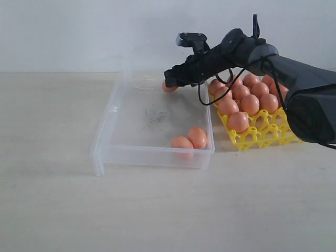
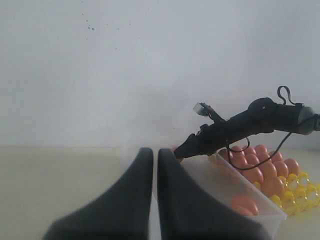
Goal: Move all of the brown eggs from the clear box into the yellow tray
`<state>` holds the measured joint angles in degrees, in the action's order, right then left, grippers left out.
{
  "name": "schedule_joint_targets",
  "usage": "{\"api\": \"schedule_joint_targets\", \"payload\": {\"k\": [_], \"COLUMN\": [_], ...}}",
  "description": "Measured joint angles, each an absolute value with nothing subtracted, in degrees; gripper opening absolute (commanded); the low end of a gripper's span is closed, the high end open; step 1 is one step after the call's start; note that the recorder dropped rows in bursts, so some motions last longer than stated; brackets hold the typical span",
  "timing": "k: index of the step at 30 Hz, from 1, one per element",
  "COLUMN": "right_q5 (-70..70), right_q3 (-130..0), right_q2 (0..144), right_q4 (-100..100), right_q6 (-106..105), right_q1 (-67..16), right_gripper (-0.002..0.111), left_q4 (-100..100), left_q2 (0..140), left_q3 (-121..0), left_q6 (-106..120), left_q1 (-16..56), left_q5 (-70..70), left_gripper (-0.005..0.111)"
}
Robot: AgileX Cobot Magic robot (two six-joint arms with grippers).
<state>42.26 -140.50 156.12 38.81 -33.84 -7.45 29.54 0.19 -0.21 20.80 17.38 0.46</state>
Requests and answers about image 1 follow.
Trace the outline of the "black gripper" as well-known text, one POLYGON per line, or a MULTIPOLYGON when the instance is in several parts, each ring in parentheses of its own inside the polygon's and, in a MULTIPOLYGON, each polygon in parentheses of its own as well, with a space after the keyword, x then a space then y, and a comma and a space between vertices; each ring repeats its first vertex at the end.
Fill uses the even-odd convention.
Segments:
POLYGON ((228 69, 228 59, 218 51, 209 50, 164 72, 168 88, 202 84, 208 78, 228 69))

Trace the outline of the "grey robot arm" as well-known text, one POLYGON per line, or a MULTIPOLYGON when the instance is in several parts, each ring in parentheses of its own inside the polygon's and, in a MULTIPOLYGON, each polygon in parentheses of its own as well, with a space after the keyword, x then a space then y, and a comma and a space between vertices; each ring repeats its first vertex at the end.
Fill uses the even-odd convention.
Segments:
POLYGON ((248 37, 231 30, 210 48, 206 36, 180 33, 178 46, 194 53, 164 72, 167 87, 198 86, 230 68, 242 68, 257 76, 268 75, 288 89, 282 102, 292 132, 301 140, 335 148, 335 72, 313 67, 278 54, 256 34, 248 37))

